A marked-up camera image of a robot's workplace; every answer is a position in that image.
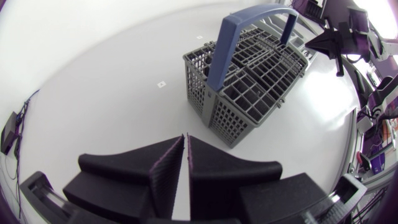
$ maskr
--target white table surface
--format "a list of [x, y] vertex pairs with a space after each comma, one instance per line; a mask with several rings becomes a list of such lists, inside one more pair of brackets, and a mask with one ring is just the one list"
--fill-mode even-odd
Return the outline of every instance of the white table surface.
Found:
[[[61, 69], [30, 102], [21, 182], [40, 170], [63, 195], [80, 171], [81, 154], [117, 154], [189, 133], [242, 159], [279, 161], [282, 178], [306, 172], [328, 193], [346, 147], [349, 114], [359, 107], [349, 76], [336, 77], [334, 60], [318, 54], [282, 108], [234, 149], [203, 125], [187, 101], [182, 55], [216, 40], [222, 18], [239, 9], [212, 5], [154, 19]], [[162, 81], [167, 85], [159, 88]], [[184, 153], [173, 218], [188, 220]], [[22, 209], [29, 223], [39, 222], [23, 196]]]

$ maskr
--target white wall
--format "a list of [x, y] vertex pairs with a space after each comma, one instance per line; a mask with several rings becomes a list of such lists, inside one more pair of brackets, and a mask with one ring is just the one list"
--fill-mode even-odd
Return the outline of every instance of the white wall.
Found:
[[104, 39], [173, 11], [231, 1], [239, 0], [6, 1], [0, 12], [0, 127], [49, 77]]

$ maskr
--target small marker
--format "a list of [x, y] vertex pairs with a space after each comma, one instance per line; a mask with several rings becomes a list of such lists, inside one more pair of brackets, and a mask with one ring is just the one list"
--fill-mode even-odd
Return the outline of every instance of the small marker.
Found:
[[158, 86], [159, 88], [162, 88], [163, 86], [166, 86], [166, 82], [161, 81], [160, 83], [157, 84], [157, 86]]

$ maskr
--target gray plastic basket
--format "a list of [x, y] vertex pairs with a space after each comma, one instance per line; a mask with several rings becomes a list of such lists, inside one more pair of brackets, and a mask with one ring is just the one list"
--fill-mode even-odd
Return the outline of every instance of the gray plastic basket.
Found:
[[258, 28], [240, 32], [218, 90], [208, 84], [214, 42], [183, 56], [188, 101], [204, 124], [229, 147], [237, 145], [280, 107], [303, 75], [307, 60], [285, 44]]

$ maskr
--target basket handle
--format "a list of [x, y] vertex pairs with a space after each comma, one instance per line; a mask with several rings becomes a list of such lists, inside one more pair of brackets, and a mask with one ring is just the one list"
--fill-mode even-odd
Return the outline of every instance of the basket handle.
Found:
[[218, 91], [223, 86], [241, 30], [264, 17], [279, 13], [289, 13], [284, 32], [282, 37], [280, 37], [282, 44], [286, 44], [299, 15], [297, 11], [287, 6], [281, 4], [253, 6], [235, 12], [223, 19], [207, 79], [207, 84], [210, 88]]

